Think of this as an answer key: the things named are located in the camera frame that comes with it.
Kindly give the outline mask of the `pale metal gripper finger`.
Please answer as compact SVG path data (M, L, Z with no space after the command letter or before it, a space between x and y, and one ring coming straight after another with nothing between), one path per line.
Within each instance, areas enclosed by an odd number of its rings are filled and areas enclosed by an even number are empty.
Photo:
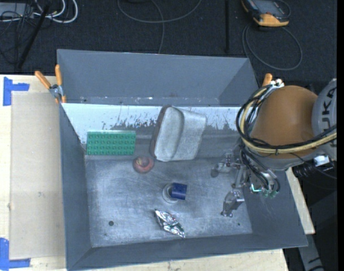
M211 169L210 175L215 178L220 174L229 174L239 169L240 159L233 153L225 153L223 157Z
M233 212L236 211L244 202L245 199L241 190L231 190L225 196L223 208L220 214L224 217L232 217Z

